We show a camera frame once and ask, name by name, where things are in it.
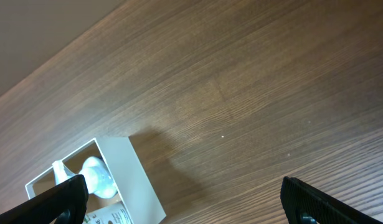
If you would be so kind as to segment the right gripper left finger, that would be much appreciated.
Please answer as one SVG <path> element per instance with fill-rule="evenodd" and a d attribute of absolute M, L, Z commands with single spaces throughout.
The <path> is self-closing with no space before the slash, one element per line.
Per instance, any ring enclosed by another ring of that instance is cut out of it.
<path fill-rule="evenodd" d="M 75 175 L 42 194 L 0 214 L 0 224 L 81 224 L 88 190 L 83 175 Z"/>

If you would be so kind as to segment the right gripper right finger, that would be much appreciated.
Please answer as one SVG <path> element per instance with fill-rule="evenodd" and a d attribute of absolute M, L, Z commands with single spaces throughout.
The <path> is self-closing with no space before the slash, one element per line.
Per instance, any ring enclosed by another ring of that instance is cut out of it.
<path fill-rule="evenodd" d="M 280 200 L 289 223 L 382 224 L 295 177 L 284 177 Z"/>

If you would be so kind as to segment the white-capped blue spray bottle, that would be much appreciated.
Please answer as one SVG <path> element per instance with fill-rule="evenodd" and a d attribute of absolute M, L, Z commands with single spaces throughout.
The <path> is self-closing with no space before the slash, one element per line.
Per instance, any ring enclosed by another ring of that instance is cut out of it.
<path fill-rule="evenodd" d="M 76 175 L 62 160 L 54 161 L 52 167 L 57 185 Z M 87 158 L 78 174 L 84 176 L 89 194 L 94 194 L 103 199 L 110 199 L 118 193 L 108 167 L 98 157 L 91 156 Z"/>

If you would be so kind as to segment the white squeeze tube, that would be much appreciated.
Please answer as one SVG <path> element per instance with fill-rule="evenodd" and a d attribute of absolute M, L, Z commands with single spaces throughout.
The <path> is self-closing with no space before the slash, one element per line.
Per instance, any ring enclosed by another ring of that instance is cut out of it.
<path fill-rule="evenodd" d="M 121 202 L 86 213 L 83 224 L 132 224 Z"/>

